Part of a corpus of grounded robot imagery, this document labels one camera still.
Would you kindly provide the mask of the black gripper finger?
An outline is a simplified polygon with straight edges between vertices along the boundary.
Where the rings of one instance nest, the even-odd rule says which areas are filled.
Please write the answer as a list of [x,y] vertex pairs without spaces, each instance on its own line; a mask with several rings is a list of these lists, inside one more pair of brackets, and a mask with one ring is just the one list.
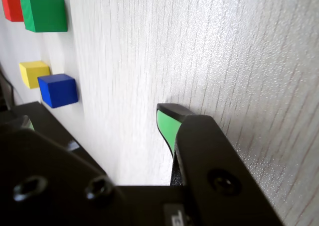
[[122,226],[123,204],[110,179],[40,133],[0,127],[3,226]]

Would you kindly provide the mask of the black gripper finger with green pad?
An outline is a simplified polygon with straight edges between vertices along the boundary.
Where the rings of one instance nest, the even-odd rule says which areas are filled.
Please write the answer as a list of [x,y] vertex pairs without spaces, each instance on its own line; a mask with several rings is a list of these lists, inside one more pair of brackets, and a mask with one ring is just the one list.
[[221,128],[179,104],[157,105],[157,126],[198,226],[279,226],[281,220]]

